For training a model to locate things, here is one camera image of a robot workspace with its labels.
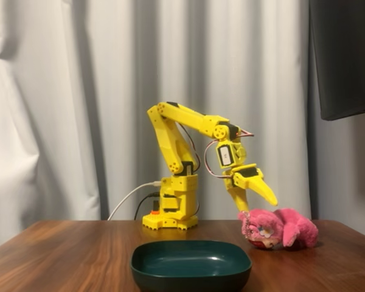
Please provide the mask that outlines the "yellow gripper black servo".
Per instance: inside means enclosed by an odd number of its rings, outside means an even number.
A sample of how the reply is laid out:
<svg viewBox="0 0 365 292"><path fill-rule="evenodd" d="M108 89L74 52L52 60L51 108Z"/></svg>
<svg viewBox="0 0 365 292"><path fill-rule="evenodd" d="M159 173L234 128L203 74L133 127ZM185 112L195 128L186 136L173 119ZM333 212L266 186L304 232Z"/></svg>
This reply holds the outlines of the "yellow gripper black servo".
<svg viewBox="0 0 365 292"><path fill-rule="evenodd" d="M223 179L226 190L230 194L239 212L249 211L249 205L246 197L247 189L259 194L272 206L277 205L277 197L272 189L259 176L256 164L227 169L223 172L223 174L226 176ZM241 188L245 190L231 190L234 188Z"/></svg>

